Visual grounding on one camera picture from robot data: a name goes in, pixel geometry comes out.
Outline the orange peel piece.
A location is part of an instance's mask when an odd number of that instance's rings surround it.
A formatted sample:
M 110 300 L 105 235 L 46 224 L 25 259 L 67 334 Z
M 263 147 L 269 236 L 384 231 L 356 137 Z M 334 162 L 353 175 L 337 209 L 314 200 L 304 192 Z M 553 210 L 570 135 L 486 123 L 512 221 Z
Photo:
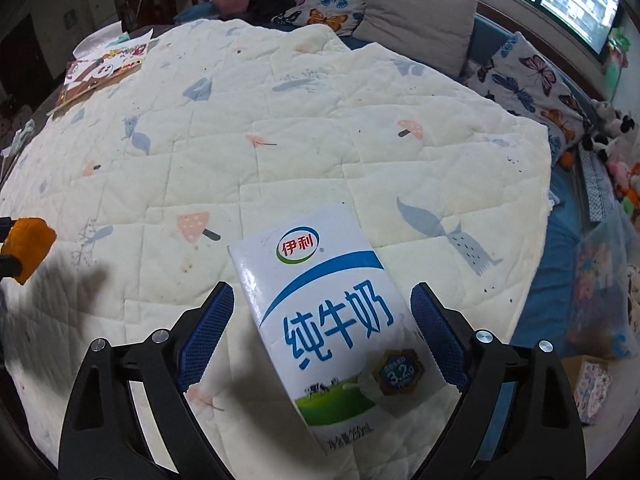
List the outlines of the orange peel piece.
M 56 240 L 55 230 L 41 218 L 1 218 L 1 278 L 24 285 Z

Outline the white milk carton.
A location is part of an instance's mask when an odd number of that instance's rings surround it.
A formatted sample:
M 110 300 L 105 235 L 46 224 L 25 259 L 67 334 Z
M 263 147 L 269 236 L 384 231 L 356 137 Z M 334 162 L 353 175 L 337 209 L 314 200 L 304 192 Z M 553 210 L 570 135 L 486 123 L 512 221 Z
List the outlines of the white milk carton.
M 330 205 L 233 243 L 262 343 L 324 452 L 378 434 L 444 380 L 355 215 Z

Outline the brown cardboard box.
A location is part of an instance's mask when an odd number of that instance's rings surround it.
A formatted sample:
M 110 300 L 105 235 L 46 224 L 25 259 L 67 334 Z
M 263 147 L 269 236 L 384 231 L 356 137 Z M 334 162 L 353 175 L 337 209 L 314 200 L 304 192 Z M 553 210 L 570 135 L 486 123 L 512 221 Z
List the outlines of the brown cardboard box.
M 594 356 L 570 356 L 561 360 L 580 422 L 584 426 L 596 423 L 612 385 L 608 361 Z

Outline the sticker books in box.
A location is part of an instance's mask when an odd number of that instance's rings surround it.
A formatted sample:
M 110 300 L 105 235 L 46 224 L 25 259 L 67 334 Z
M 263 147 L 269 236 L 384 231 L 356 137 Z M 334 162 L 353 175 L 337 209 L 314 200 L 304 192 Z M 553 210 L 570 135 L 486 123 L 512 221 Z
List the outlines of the sticker books in box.
M 605 364 L 591 361 L 580 364 L 574 385 L 574 400 L 583 425 L 591 426 L 596 423 L 611 384 L 612 378 Z

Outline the clear plastic storage bin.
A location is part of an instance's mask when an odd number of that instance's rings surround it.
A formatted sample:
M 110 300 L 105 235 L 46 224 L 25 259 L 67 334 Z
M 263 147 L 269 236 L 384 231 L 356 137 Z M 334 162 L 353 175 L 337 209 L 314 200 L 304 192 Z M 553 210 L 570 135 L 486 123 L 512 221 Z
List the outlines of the clear plastic storage bin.
M 638 263 L 639 235 L 620 207 L 577 244 L 565 332 L 576 352 L 605 360 L 638 356 L 628 309 L 629 269 Z

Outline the orange fox plush toy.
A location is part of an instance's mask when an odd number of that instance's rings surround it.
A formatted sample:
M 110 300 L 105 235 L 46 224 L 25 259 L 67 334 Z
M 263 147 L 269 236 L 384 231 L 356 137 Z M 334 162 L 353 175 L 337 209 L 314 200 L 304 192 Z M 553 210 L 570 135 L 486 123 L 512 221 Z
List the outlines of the orange fox plush toy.
M 628 188 L 623 188 L 622 205 L 623 210 L 628 214 L 632 221 L 639 217 L 639 164 L 636 162 L 631 168 Z

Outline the white quilted table cover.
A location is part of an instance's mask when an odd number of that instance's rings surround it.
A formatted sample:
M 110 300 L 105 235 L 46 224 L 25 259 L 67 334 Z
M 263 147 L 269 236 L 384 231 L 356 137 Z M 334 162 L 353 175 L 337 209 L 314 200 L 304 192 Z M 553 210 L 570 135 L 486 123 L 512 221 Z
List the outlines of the white quilted table cover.
M 510 339 L 550 212 L 548 131 L 378 44 L 198 21 L 51 118 L 1 190 L 55 229 L 1 339 L 28 430 L 58 454 L 89 344 L 137 342 L 220 281 L 243 237 L 343 204 L 403 295 L 431 286 Z

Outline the pink plush toy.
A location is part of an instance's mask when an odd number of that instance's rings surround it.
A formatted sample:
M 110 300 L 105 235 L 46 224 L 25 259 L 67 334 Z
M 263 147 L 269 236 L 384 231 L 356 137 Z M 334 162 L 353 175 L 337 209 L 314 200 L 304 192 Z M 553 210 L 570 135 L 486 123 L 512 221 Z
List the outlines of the pink plush toy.
M 614 188 L 621 188 L 622 190 L 629 188 L 630 169 L 627 164 L 624 162 L 609 160 L 606 163 L 606 169 L 612 179 Z

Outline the cow plush toy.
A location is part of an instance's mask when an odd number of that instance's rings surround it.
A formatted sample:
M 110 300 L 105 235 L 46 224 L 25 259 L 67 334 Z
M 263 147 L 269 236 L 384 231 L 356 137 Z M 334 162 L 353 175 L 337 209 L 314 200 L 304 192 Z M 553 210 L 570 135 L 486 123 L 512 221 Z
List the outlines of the cow plush toy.
M 596 121 L 588 127 L 582 136 L 580 145 L 586 152 L 593 153 L 606 164 L 616 156 L 616 150 L 631 145 L 637 135 L 639 124 L 631 114 L 624 115 L 608 101 L 591 100 L 596 113 Z

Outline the butterfly print pillow right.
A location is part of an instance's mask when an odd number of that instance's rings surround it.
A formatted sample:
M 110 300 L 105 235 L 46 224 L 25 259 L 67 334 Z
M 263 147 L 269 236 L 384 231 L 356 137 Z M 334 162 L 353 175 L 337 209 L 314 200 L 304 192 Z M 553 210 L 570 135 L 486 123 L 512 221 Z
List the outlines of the butterfly print pillow right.
M 577 93 L 519 32 L 511 35 L 465 84 L 507 112 L 546 126 L 552 164 L 591 126 Z

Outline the grey plain cushion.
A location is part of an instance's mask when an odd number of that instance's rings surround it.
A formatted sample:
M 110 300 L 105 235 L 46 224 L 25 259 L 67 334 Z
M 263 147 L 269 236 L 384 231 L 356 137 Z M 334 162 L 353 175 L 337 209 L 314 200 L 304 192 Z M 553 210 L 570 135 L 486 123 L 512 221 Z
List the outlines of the grey plain cushion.
M 376 42 L 450 77 L 462 72 L 477 0 L 364 0 L 354 36 Z

